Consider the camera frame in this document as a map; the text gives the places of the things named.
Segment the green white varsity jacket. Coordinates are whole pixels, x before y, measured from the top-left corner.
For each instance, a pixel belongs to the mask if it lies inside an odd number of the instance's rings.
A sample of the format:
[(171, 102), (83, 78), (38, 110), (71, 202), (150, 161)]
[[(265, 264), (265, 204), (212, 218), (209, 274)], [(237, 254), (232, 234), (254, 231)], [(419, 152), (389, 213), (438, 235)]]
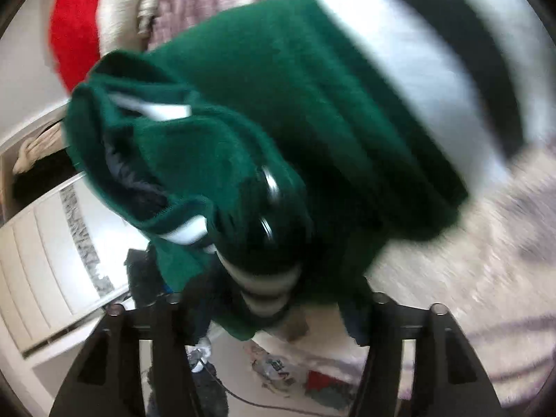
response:
[(359, 344), (364, 274), (429, 240), (546, 125), (554, 46), (527, 0), (263, 0), (73, 93), (69, 153), (172, 291), (252, 337), (308, 301)]

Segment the cream folded clothes on shelf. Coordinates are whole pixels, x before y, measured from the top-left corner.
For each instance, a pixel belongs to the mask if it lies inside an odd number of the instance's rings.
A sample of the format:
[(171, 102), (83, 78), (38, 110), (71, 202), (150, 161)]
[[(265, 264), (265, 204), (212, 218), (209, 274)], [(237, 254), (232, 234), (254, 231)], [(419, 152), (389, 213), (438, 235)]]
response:
[(62, 130), (62, 122), (57, 122), (35, 138), (25, 139), (21, 144), (18, 157), (12, 168), (15, 175), (28, 172), (45, 157), (64, 150), (67, 147)]

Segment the floral fleece bed blanket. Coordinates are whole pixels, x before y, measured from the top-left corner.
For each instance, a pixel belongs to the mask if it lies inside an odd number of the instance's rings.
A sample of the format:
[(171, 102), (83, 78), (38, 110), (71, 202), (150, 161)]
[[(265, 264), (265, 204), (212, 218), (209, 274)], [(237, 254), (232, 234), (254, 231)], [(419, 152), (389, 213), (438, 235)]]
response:
[(546, 125), (509, 163), (504, 178), (470, 196), (456, 222), (429, 240), (396, 239), (384, 245), (365, 281), (400, 296), (444, 297), (456, 307), (487, 356), (487, 369), (504, 398), (521, 394), (512, 384), (521, 346), (502, 341), (517, 335), (519, 323), (535, 323), (555, 301), (555, 251), (542, 241), (543, 219), (529, 218), (521, 203), (553, 207), (554, 185), (541, 186), (541, 173), (554, 173), (548, 141), (555, 135), (555, 37), (540, 3), (527, 0), (551, 38), (554, 53)]

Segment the white wardrobe with mirror strip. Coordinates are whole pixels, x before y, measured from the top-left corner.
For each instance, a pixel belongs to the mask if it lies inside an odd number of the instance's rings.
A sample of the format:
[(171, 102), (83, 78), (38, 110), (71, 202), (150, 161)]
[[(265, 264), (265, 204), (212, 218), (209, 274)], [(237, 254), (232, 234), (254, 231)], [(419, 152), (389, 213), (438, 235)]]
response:
[(147, 239), (104, 206), (82, 175), (1, 228), (1, 317), (23, 356), (128, 291), (128, 251)]

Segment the red garment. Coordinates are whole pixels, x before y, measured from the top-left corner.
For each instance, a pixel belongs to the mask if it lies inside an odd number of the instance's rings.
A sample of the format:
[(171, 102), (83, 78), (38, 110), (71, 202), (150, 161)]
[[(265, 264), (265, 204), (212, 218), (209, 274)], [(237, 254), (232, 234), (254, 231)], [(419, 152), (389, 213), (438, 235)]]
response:
[(85, 80), (100, 59), (96, 12), (100, 0), (55, 0), (48, 39), (54, 64), (67, 92)]

